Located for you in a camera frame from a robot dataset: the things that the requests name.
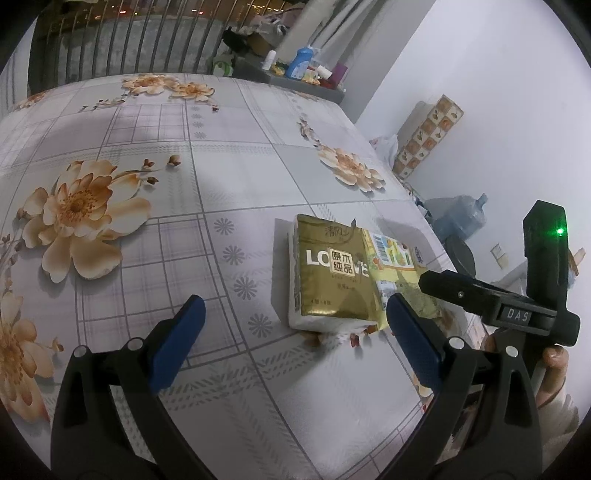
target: sleeve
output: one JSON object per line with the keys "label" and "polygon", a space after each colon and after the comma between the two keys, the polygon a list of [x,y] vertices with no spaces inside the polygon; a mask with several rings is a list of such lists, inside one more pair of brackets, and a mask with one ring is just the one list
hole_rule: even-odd
{"label": "sleeve", "polygon": [[538,410],[544,470],[562,452],[579,426],[579,409],[563,387],[558,395]]}

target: blue bottle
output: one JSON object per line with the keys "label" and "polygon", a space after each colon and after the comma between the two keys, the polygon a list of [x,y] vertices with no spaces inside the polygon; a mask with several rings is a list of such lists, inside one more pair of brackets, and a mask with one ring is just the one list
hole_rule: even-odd
{"label": "blue bottle", "polygon": [[465,241],[480,230],[486,223],[482,206],[487,200],[484,193],[478,200],[469,195],[456,197],[449,208],[433,222],[433,231],[441,243],[453,233]]}
{"label": "blue bottle", "polygon": [[309,47],[300,48],[285,71],[285,76],[293,80],[301,80],[306,73],[314,52]]}

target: blue gripper pad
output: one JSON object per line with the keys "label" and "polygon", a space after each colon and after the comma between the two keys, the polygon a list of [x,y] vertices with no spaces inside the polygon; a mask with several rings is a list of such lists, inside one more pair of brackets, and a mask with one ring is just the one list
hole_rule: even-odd
{"label": "blue gripper pad", "polygon": [[152,359],[150,389],[156,394],[168,388],[195,343],[197,335],[205,325],[205,302],[197,295],[185,302],[176,314],[177,324]]}
{"label": "blue gripper pad", "polygon": [[441,387],[440,365],[443,358],[419,325],[417,315],[402,295],[394,294],[390,297],[386,316],[392,333],[419,382],[437,393]]}

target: clutter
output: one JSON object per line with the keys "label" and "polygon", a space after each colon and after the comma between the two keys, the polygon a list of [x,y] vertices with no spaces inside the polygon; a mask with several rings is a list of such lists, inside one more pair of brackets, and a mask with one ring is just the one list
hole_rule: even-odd
{"label": "clutter", "polygon": [[228,28],[222,35],[223,42],[239,55],[252,52],[265,57],[270,50],[276,49],[289,29],[302,13],[303,3],[275,12],[267,10],[266,15],[256,15],[250,24],[236,32]]}

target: white bottle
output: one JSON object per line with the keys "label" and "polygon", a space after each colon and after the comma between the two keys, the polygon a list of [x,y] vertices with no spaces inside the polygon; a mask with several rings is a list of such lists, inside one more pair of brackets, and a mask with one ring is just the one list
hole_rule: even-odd
{"label": "white bottle", "polygon": [[269,53],[265,57],[265,61],[262,63],[262,70],[269,70],[271,68],[271,65],[273,65],[273,61],[275,60],[275,55],[277,55],[277,52],[275,50],[269,50]]}

